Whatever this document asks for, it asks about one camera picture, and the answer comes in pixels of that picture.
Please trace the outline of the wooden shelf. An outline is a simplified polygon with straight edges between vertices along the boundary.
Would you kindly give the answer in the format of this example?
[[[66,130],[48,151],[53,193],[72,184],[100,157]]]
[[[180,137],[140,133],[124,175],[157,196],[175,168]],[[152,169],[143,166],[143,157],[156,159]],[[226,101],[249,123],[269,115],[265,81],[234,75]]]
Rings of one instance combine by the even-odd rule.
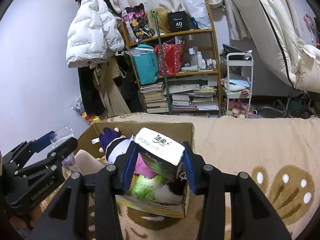
[[[127,27],[125,25],[125,23],[122,23],[122,28],[123,28],[123,34],[124,34],[124,41],[125,41],[125,45],[127,49],[132,49],[136,46],[138,46],[139,44],[147,44],[147,43],[156,43],[159,45],[159,48],[162,49],[162,44],[163,41],[165,39],[170,39],[176,36],[180,36],[180,37],[187,37],[190,35],[200,35],[200,34],[208,34],[210,36],[210,46],[206,47],[206,46],[199,46],[198,49],[201,52],[206,52],[206,51],[210,51],[212,53],[212,68],[206,68],[203,70],[199,70],[199,71],[188,71],[188,72],[179,72],[176,75],[164,75],[164,76],[158,76],[159,79],[163,79],[164,80],[164,84],[167,85],[168,84],[168,79],[169,78],[173,78],[173,77],[187,77],[187,76],[199,76],[202,74],[206,74],[206,75],[215,75],[217,76],[217,85],[216,85],[216,97],[218,100],[218,107],[217,107],[217,112],[218,112],[218,116],[222,115],[221,112],[221,102],[222,102],[222,88],[221,88],[221,83],[220,83],[220,79],[221,79],[221,69],[220,69],[220,54],[219,54],[219,49],[218,49],[218,42],[217,42],[217,35],[216,35],[216,31],[215,31],[215,25],[214,25],[214,18],[212,15],[212,11],[210,8],[210,4],[208,2],[206,2],[206,8],[208,11],[208,17],[211,23],[211,27],[208,29],[194,29],[194,30],[186,30],[186,31],[179,31],[179,32],[175,32],[175,33],[169,33],[169,34],[164,34],[164,35],[159,35],[159,36],[154,36],[151,38],[147,38],[144,39],[140,42],[130,42],[130,38],[129,38],[129,33],[127,31]]]

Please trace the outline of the pink plush toy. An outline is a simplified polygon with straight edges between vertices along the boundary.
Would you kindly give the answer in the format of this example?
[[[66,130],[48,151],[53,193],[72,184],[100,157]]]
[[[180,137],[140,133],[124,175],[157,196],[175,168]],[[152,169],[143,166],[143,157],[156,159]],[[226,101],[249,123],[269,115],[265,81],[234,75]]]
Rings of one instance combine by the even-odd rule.
[[[143,160],[142,156],[140,155],[140,153],[138,154],[134,174],[140,174],[140,175],[145,176],[147,178],[152,178],[157,175],[156,172],[154,172],[151,168],[149,168],[144,163],[144,160]]]

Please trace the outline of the bag of toys on floor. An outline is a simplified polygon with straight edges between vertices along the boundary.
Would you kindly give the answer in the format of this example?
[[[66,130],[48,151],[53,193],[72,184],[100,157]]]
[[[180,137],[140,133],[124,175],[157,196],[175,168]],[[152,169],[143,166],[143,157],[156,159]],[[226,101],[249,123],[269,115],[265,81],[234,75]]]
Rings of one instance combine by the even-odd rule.
[[[76,96],[76,99],[71,103],[70,108],[90,125],[100,121],[99,116],[86,113],[82,99],[78,95]]]

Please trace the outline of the white rolling cart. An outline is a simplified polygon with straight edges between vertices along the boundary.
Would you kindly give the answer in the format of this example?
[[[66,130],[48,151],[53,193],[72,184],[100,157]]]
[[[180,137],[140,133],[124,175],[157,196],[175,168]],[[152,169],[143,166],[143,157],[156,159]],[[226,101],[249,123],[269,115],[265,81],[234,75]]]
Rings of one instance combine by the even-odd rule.
[[[225,114],[235,118],[248,118],[253,91],[252,52],[229,53],[226,56],[226,77],[221,81],[226,96]]]

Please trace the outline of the black box with 40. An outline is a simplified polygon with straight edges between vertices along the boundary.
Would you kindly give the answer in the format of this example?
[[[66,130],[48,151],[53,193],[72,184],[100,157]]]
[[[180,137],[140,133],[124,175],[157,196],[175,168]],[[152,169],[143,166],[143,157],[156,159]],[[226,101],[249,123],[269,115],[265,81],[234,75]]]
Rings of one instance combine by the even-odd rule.
[[[190,30],[188,16],[185,11],[170,12],[167,14],[170,31],[172,33]]]

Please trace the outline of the stack of books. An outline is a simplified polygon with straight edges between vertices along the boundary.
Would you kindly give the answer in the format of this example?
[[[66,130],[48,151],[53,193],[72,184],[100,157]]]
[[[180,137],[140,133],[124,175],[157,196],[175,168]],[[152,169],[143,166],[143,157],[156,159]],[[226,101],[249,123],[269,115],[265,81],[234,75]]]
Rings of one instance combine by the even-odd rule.
[[[217,81],[209,77],[168,80],[142,86],[139,90],[148,113],[173,111],[218,111]]]

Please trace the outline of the beige trench coat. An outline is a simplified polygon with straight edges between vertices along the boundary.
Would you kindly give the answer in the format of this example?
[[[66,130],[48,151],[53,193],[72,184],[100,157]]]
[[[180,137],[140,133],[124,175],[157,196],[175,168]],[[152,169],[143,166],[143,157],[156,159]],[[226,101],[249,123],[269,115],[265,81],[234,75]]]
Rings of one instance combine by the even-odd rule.
[[[105,108],[103,114],[100,115],[103,119],[131,113],[114,81],[116,77],[122,76],[114,57],[107,63],[97,65],[93,72],[94,86]]]

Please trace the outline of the cream folded mattress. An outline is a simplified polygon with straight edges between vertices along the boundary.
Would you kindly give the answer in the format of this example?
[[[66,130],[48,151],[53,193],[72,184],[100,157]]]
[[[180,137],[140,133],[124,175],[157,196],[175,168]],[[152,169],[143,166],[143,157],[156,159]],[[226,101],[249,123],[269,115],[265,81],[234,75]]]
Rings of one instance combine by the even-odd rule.
[[[303,44],[281,0],[232,0],[267,69],[296,90],[319,92],[319,49]]]

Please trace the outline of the teal bag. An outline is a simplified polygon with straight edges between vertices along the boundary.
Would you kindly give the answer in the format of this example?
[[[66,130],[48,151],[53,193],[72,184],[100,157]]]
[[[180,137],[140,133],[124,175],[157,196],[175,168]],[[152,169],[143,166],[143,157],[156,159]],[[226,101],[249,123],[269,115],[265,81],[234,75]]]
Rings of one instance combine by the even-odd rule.
[[[126,53],[133,59],[141,85],[149,85],[157,81],[159,66],[155,49],[152,46],[139,44]]]

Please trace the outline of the green tissue pack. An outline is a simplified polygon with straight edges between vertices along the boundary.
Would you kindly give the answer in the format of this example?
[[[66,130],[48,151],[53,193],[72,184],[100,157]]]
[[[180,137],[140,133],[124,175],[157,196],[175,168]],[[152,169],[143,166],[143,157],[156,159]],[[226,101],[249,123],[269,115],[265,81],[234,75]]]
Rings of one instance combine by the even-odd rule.
[[[146,177],[140,174],[130,193],[130,196],[139,199],[148,199],[154,201],[155,191],[160,186],[163,186],[164,183],[165,178],[160,176],[159,174],[153,177]]]

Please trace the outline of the white haired plush doll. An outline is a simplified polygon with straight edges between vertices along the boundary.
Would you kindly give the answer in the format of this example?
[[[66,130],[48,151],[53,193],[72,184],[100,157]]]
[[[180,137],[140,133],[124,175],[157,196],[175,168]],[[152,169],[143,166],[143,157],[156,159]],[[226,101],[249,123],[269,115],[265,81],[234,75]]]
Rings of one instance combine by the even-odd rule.
[[[100,148],[99,152],[105,154],[108,164],[114,164],[119,155],[125,154],[129,145],[134,141],[134,135],[126,137],[122,135],[119,128],[103,128],[103,133],[99,134]]]

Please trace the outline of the clear plastic bag on shelf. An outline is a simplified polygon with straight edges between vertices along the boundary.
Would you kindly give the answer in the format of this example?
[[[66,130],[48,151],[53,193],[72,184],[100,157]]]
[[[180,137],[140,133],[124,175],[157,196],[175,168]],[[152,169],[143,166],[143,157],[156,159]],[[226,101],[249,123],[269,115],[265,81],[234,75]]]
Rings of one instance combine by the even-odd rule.
[[[199,29],[212,27],[205,0],[182,0],[193,24]]]

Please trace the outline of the white puffer jacket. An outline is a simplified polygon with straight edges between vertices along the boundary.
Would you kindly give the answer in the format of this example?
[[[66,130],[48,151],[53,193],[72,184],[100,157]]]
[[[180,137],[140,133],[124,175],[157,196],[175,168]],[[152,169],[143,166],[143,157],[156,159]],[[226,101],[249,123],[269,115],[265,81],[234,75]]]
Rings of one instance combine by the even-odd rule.
[[[78,0],[80,7],[68,29],[69,68],[94,68],[124,49],[118,21],[104,0]]]

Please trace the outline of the black white tissue pack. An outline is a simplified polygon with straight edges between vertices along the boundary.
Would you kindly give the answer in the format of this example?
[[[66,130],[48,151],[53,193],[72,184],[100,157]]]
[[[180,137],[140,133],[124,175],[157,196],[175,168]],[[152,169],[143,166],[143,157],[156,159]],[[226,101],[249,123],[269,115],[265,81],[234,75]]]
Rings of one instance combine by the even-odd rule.
[[[185,151],[182,144],[146,127],[139,130],[134,142],[147,167],[167,180],[177,179]]]

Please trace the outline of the purple toy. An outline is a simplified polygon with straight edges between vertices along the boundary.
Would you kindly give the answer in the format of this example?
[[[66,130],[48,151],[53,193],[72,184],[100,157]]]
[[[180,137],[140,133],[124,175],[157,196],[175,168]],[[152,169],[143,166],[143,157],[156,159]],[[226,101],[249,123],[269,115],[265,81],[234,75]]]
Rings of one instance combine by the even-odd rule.
[[[56,132],[54,132],[50,136],[50,142],[52,145],[52,148],[55,149],[58,146],[62,145],[67,139],[73,137],[73,130],[68,127],[64,127]],[[66,157],[64,157],[62,161],[62,165],[65,167],[71,167],[75,165],[75,157],[74,153],[67,154]]]

